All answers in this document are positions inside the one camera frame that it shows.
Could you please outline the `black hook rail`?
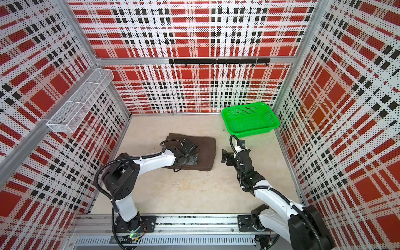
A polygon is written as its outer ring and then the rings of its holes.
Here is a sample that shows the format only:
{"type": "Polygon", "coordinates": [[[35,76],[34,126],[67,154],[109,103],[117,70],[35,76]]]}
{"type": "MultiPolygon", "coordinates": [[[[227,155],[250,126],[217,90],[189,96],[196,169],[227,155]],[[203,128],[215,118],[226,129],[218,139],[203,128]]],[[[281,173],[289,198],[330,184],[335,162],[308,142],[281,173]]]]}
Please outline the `black hook rail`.
{"type": "Polygon", "coordinates": [[[169,59],[170,65],[215,65],[215,64],[269,64],[271,62],[270,58],[206,58],[206,59],[169,59]]]}

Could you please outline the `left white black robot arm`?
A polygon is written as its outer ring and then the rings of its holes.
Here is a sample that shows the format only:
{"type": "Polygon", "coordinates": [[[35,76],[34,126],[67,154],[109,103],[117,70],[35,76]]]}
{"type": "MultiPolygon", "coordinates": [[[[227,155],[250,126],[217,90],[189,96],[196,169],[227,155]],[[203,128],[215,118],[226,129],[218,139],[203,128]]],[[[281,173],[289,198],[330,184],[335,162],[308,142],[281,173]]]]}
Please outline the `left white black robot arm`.
{"type": "Polygon", "coordinates": [[[95,174],[94,185],[112,203],[112,213],[118,214],[116,223],[123,232],[146,227],[132,197],[138,177],[159,168],[172,167],[173,171],[179,172],[185,165],[197,164],[198,146],[190,140],[169,139],[160,142],[159,146],[161,151],[158,153],[120,154],[95,174]]]}

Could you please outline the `brown trousers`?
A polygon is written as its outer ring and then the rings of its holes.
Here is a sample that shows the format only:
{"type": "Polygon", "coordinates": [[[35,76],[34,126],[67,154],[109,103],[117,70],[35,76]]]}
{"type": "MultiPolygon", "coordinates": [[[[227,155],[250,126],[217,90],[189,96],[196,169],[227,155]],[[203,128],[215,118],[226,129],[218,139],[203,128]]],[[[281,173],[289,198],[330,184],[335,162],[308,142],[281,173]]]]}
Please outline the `brown trousers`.
{"type": "Polygon", "coordinates": [[[202,137],[202,136],[189,136],[184,134],[169,133],[166,140],[179,140],[193,142],[198,146],[196,153],[198,154],[197,165],[186,164],[182,167],[182,170],[195,170],[208,172],[212,170],[215,156],[216,156],[216,139],[213,137],[202,137]]]}

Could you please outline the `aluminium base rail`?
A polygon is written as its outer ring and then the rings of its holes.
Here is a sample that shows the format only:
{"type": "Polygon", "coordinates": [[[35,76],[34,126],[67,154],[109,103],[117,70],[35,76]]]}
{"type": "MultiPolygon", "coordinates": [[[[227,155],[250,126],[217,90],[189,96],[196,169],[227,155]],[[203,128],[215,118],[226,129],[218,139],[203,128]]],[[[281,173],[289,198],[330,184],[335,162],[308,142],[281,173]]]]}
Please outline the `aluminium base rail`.
{"type": "Polygon", "coordinates": [[[260,215],[264,226],[256,229],[251,214],[159,214],[142,215],[146,228],[127,231],[111,215],[78,216],[71,226],[65,250],[84,247],[125,248],[137,250],[158,246],[255,246],[270,248],[278,240],[286,240],[294,247],[305,248],[304,240],[296,243],[289,228],[277,213],[266,210],[260,215]]]}

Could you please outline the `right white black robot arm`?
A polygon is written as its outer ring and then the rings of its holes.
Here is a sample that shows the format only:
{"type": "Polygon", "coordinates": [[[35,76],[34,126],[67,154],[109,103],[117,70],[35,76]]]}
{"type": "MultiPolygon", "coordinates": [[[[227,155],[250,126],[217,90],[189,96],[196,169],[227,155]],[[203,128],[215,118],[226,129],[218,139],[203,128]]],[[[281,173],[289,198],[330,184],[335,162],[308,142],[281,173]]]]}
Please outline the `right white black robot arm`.
{"type": "Polygon", "coordinates": [[[263,201],[252,210],[251,227],[269,229],[287,240],[294,250],[332,250],[335,243],[321,213],[276,190],[254,170],[250,150],[240,146],[234,152],[222,150],[222,163],[233,166],[242,190],[263,201]]]}

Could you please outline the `green plastic basket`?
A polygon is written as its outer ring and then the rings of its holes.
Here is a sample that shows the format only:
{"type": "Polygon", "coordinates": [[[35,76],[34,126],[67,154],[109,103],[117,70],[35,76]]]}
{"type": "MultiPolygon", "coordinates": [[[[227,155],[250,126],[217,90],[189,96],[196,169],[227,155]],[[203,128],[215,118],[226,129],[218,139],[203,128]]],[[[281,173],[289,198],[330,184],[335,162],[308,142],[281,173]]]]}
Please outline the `green plastic basket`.
{"type": "Polygon", "coordinates": [[[240,138],[268,133],[280,126],[279,119],[265,103],[227,107],[221,115],[228,132],[240,138]]]}

